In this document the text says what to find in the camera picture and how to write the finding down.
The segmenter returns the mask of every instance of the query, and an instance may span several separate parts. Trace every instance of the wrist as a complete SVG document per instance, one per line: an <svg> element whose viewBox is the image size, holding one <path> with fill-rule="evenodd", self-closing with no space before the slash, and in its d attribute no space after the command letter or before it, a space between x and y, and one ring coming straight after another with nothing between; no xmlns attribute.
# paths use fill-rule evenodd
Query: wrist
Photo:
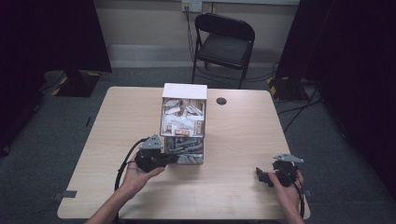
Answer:
<svg viewBox="0 0 396 224"><path fill-rule="evenodd" d="M125 200L125 202L131 200L135 195L136 192L134 192L134 190L130 190L125 188L124 186L120 186L116 192L115 192L118 196L120 196L122 199Z"/></svg>
<svg viewBox="0 0 396 224"><path fill-rule="evenodd" d="M303 219L300 216L300 212L298 209L290 208L284 210L285 218L289 224L300 224L304 223Z"/></svg>

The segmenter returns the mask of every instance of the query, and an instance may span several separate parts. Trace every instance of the metal bracket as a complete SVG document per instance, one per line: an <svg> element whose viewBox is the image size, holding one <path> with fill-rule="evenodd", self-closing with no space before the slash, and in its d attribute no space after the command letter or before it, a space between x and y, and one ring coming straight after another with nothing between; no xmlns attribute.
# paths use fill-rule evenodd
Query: metal bracket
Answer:
<svg viewBox="0 0 396 224"><path fill-rule="evenodd" d="M274 156L274 159L276 159L278 161L293 161L293 162L300 162L300 163L304 162L303 159L297 158L290 154L282 154L282 155Z"/></svg>
<svg viewBox="0 0 396 224"><path fill-rule="evenodd" d="M152 135L146 142L139 146L140 149L161 149L163 148L163 143L157 134Z"/></svg>

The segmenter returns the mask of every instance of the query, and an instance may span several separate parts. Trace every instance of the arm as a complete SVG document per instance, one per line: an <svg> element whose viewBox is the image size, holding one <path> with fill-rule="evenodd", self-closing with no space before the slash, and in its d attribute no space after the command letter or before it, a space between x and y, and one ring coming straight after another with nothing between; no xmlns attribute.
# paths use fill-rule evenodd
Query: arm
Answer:
<svg viewBox="0 0 396 224"><path fill-rule="evenodd" d="M283 213L285 214L285 218L289 224L304 224L303 219L300 217L299 211L299 202L300 196L297 193L296 188L293 185L288 186L287 188L283 187L276 175L273 173L268 174L271 178L271 181L274 183L274 188L276 190L276 196L279 200L280 205L282 206ZM301 183L304 182L303 176L300 171L297 170L297 178L300 179ZM296 181L296 185L301 187L300 182Z"/></svg>
<svg viewBox="0 0 396 224"><path fill-rule="evenodd" d="M130 162L123 178L121 186L107 199L107 201L86 222L110 223L120 209L139 192L150 178L164 171L158 167L149 173L141 171L136 163Z"/></svg>

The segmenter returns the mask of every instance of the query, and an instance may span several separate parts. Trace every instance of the black folding chair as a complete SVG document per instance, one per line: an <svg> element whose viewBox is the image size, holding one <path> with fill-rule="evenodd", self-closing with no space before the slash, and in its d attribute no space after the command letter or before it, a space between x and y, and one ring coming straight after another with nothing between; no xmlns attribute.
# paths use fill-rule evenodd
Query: black folding chair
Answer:
<svg viewBox="0 0 396 224"><path fill-rule="evenodd" d="M198 15L195 19L197 40L195 45L192 80L194 83L197 60L242 70L238 89L246 78L255 33L245 21L240 21L213 13ZM203 42L200 32L209 33Z"/></svg>

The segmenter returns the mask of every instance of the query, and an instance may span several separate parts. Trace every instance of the wooden table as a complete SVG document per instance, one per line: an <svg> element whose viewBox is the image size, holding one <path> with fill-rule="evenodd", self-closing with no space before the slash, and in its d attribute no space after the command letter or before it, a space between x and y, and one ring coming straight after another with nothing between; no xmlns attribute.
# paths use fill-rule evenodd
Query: wooden table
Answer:
<svg viewBox="0 0 396 224"><path fill-rule="evenodd" d="M60 218L89 218L112 194L131 146L159 133L162 93L108 90L67 188L77 195L63 198ZM218 105L219 97L227 104ZM273 157L282 153L290 151L269 92L209 89L204 164L166 166L122 207L120 218L283 219L274 189L255 173L256 167L272 171Z"/></svg>

